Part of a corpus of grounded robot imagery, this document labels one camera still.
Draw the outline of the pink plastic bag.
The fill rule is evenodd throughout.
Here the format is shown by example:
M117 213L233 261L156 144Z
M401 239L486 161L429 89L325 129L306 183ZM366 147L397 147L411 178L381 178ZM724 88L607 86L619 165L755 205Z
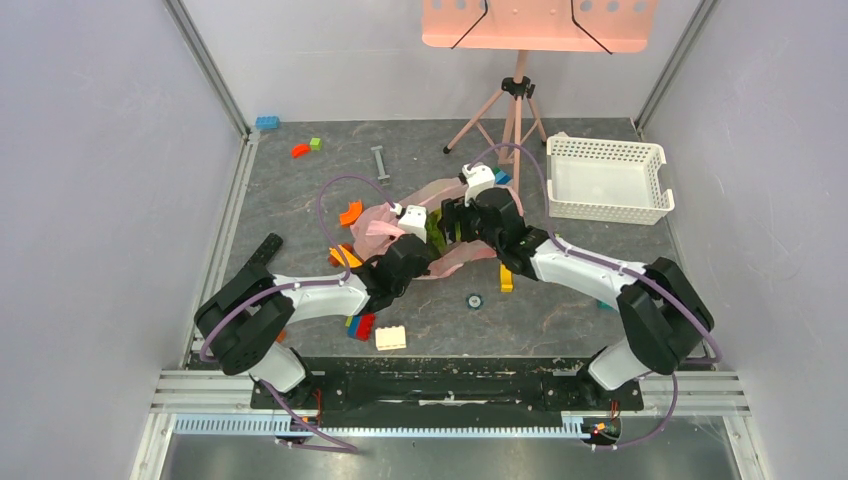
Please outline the pink plastic bag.
M434 180L400 201L402 206L419 205L429 214L441 207L441 201L464 198L466 186L458 178ZM387 203L366 209L350 227L353 235L353 250L362 259L384 254L393 243L390 234L400 233L398 218ZM429 275L420 280L446 278L464 264L494 258L495 251L482 241L461 242L446 248L429 264Z

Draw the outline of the green fake fruit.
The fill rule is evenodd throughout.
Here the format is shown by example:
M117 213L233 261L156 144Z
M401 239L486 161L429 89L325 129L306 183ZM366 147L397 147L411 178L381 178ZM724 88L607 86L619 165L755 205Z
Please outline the green fake fruit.
M428 213L425 222L425 230L427 237L426 246L431 261L436 261L442 258L448 249L448 242L441 229L441 222L441 209L435 209Z

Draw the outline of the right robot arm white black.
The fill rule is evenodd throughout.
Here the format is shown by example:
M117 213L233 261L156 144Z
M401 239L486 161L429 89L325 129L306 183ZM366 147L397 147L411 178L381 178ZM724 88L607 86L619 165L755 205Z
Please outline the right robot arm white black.
M619 313L624 338L600 350L578 374L578 396L591 408L606 406L638 376L672 374L714 327L674 261L626 262L575 247L527 225L505 188L445 200L441 213L439 227L448 241L481 241L513 274L576 290Z

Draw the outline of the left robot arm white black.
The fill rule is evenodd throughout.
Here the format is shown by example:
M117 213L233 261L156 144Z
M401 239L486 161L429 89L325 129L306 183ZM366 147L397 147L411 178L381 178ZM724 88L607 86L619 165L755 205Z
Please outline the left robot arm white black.
M279 333L292 322L379 312L426 274L428 265L424 241L412 234L339 275L295 278L248 265L196 312L204 338L200 357L226 375L247 373L275 389L288 406L302 407L313 397L314 381L294 350L278 345Z

